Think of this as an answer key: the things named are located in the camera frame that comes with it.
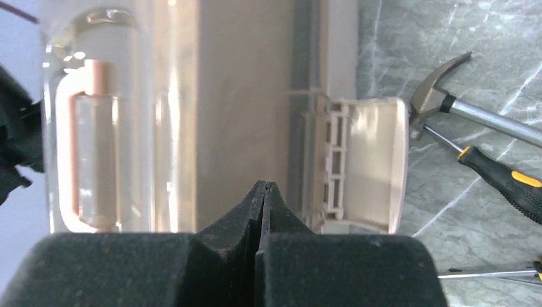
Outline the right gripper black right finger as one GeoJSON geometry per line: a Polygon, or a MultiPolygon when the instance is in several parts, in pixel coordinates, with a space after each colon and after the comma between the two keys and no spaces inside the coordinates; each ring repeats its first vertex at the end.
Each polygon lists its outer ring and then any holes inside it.
{"type": "Polygon", "coordinates": [[[402,235],[319,235],[268,183],[255,255],[256,306],[447,306],[433,259],[402,235]]]}

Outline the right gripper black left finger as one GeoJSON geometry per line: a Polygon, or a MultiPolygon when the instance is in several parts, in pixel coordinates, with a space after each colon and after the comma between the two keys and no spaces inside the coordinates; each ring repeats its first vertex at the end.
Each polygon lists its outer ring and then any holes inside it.
{"type": "Polygon", "coordinates": [[[2,306],[252,306],[267,185],[197,233],[57,233],[30,251],[2,306]]]}

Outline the red handled screwdriver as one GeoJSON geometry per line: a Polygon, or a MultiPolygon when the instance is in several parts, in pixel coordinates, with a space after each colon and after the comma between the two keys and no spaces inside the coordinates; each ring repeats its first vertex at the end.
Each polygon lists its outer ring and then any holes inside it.
{"type": "Polygon", "coordinates": [[[541,286],[541,260],[515,267],[486,266],[468,268],[450,268],[438,273],[440,279],[497,279],[541,286]]]}

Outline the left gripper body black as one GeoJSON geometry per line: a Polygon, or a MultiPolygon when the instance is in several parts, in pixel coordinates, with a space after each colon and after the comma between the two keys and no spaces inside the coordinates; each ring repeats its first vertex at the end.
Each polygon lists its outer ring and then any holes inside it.
{"type": "Polygon", "coordinates": [[[41,103],[1,68],[1,203],[18,187],[32,181],[17,166],[44,172],[41,103]]]}

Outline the black yellow handled screwdriver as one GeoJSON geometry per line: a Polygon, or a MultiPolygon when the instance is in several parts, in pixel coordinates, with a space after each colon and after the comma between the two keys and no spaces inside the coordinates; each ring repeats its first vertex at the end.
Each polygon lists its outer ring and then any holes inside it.
{"type": "Polygon", "coordinates": [[[424,130],[458,152],[459,164],[475,171],[525,217],[541,224],[541,180],[485,155],[476,146],[460,147],[429,127],[424,130]]]}

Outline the translucent brown tool box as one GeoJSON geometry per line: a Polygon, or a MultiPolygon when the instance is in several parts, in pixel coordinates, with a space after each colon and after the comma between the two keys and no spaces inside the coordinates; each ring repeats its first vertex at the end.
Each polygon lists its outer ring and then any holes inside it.
{"type": "Polygon", "coordinates": [[[256,181],[399,227],[408,112],[357,99],[358,1],[41,1],[51,232],[198,232],[256,181]]]}

